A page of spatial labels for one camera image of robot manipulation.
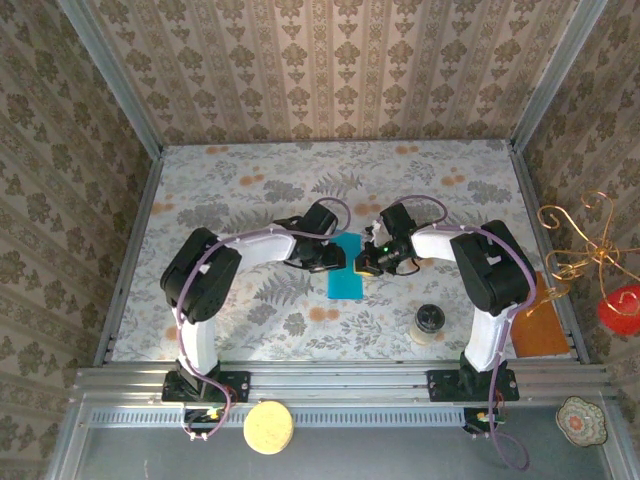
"red pom-pom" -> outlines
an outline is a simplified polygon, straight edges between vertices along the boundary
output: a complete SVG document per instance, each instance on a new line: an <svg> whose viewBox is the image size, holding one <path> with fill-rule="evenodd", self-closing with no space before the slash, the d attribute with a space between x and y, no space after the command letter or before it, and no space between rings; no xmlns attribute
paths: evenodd
<svg viewBox="0 0 640 480"><path fill-rule="evenodd" d="M621 287L607 295L607 300L620 312L632 314L640 302L640 285ZM640 331L640 312L621 315L609 308L604 299L598 304L600 321L619 335L634 335Z"/></svg>

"floral tablecloth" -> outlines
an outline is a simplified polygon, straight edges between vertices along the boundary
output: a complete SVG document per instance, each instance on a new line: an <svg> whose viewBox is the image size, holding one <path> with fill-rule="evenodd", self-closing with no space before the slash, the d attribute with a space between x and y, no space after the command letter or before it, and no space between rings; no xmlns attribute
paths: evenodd
<svg viewBox="0 0 640 480"><path fill-rule="evenodd" d="M263 227L303 214L312 202L338 196L352 208L352 232L364 231L396 198L424 193L449 208L448 222L480 225L502 219L536 268L539 253L507 146L501 140L299 143L170 147L114 361L177 356L176 329L159 279L189 234ZM418 221L434 205L407 204ZM330 206L341 221L340 207ZM215 317L219 357L229 360L456 359L469 340L472 304L455 265L423 260L410 277L364 280L363 300L329 300L327 274L265 264L234 281ZM409 337L424 303L445 312L430 343ZM508 349L511 357L513 350Z"/></svg>

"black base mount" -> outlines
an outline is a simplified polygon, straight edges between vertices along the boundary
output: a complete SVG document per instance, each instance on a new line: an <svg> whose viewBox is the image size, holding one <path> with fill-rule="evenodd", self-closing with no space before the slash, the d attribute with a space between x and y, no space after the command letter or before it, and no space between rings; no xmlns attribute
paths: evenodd
<svg viewBox="0 0 640 480"><path fill-rule="evenodd" d="M206 377L229 387L231 400L235 403L247 403L251 389L251 373L240 371L221 371L220 363L207 373ZM163 402L180 403L224 403L222 392L209 383L195 378L176 360L176 369L167 372L162 385Z"/></svg>
<svg viewBox="0 0 640 480"><path fill-rule="evenodd" d="M489 399L491 371L477 372L464 356L460 355L459 370L430 370L427 372L427 389L431 402L486 402ZM516 375L502 362L496 378L496 390L505 401L520 400Z"/></svg>

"yellow sponge pad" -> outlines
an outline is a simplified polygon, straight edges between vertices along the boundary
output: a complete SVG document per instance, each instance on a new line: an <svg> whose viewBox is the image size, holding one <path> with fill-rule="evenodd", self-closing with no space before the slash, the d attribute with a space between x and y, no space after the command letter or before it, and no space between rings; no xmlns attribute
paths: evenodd
<svg viewBox="0 0 640 480"><path fill-rule="evenodd" d="M251 409L244 421L244 439L258 453L280 453L293 436L293 418L284 405L262 402Z"/></svg>

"gold wire ornament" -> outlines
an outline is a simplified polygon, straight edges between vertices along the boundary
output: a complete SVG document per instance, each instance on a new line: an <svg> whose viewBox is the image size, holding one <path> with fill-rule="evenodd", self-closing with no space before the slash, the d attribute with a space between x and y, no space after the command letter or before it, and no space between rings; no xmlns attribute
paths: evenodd
<svg viewBox="0 0 640 480"><path fill-rule="evenodd" d="M640 277L633 274L622 265L620 265L620 263L618 263L621 254L640 253L640 248L627 248L621 250L616 245L614 245L614 243L609 238L609 230L614 216L615 203L606 193L596 190L589 190L580 196L580 201L582 202L582 205L587 209L596 209L600 207L604 208L605 203L609 205L609 216L607 217L607 222L604 226L604 230L602 231L601 236L596 238L587 237L587 235L580 229L580 227L578 227L573 218L571 218L571 215L569 215L569 213L564 208L559 207L558 205L544 205L538 210L538 220L544 228L548 230L559 229L561 222L556 214L560 214L571 224L578 235L582 237L582 239L585 241L585 244L584 247L580 250L552 250L547 254L547 256L545 257L545 265L547 267L547 271L551 274L551 276L553 276L553 278L555 278L559 282L560 286L547 289L545 291L545 298L538 305L529 309L527 311L527 316L531 315L533 311L543 303L556 300L568 294L571 290L572 282L577 278L584 276L585 269L594 263L598 265L600 293L602 294L602 298L606 305L619 315L638 315L640 313L640 299L633 292L624 292L617 302L618 305L622 305L623 300L630 296L635 300L636 304L636 307L632 312L622 312L609 301L604 288L603 272L605 266L612 266L619 269L637 282L640 282ZM545 214L548 216L549 221L545 221ZM554 271L552 264L552 260L554 257L558 258L556 262L558 266L557 271Z"/></svg>

